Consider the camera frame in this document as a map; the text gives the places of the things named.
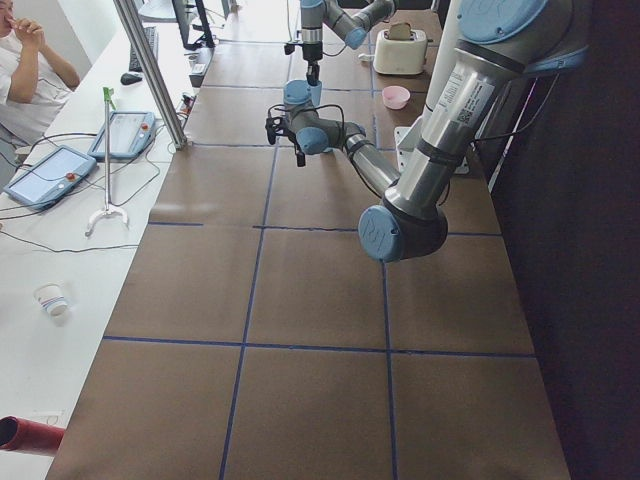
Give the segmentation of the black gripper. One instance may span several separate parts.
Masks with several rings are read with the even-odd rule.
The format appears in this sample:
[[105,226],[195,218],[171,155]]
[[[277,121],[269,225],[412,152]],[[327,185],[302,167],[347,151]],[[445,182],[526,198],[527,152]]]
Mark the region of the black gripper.
[[317,62],[322,59],[322,44],[304,43],[303,59],[309,62],[306,72],[306,80],[308,84],[310,86],[318,86],[320,66]]
[[[286,135],[286,119],[283,116],[268,116],[265,120],[265,130],[268,143],[275,145],[278,137]],[[296,151],[296,165],[305,166],[305,154],[301,151]]]

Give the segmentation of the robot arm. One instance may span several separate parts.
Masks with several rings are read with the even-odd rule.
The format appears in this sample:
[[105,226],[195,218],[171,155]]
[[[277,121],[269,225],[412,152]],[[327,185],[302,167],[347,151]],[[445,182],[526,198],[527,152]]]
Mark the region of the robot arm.
[[337,1],[301,0],[301,46],[307,62],[306,80],[310,86],[319,84],[323,58],[323,27],[328,27],[346,47],[356,50],[376,24],[389,20],[399,8],[398,1],[375,0],[354,15],[348,14]]
[[327,149],[345,153],[380,198],[358,223],[366,253],[382,262],[420,257],[444,243],[448,224],[439,198],[504,86],[522,76],[543,76],[579,66],[587,51],[592,5],[588,1],[463,1],[451,5],[447,25],[459,31],[452,71],[433,109],[420,122],[406,166],[392,167],[356,123],[320,117],[313,95],[320,88],[322,31],[359,46],[377,23],[391,18],[395,1],[371,1],[348,14],[335,1],[300,5],[299,47],[307,76],[284,88],[269,109],[267,137],[288,138],[296,158]]

